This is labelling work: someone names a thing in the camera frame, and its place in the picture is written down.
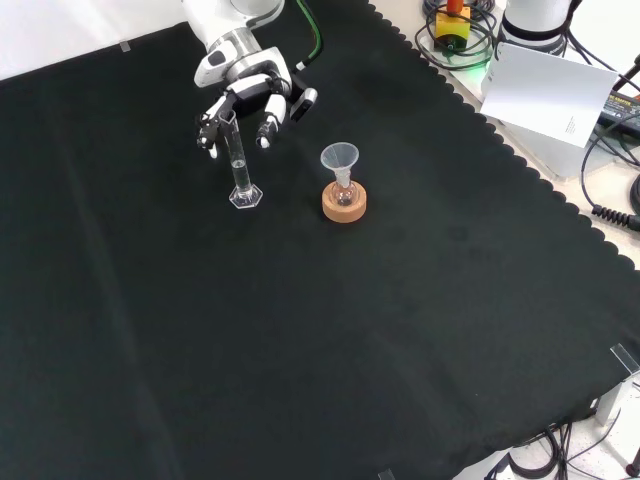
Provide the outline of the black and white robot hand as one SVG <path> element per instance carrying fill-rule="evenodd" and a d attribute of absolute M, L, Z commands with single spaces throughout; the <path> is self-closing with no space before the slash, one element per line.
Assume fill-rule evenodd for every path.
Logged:
<path fill-rule="evenodd" d="M 215 48 L 198 65 L 194 76 L 200 87 L 220 86 L 220 96 L 199 117 L 197 144 L 212 158 L 218 157 L 217 137 L 222 122 L 264 110 L 256 143 L 268 149 L 281 130 L 292 93 L 289 71 L 275 47 L 236 57 L 237 49 L 229 41 Z"/>

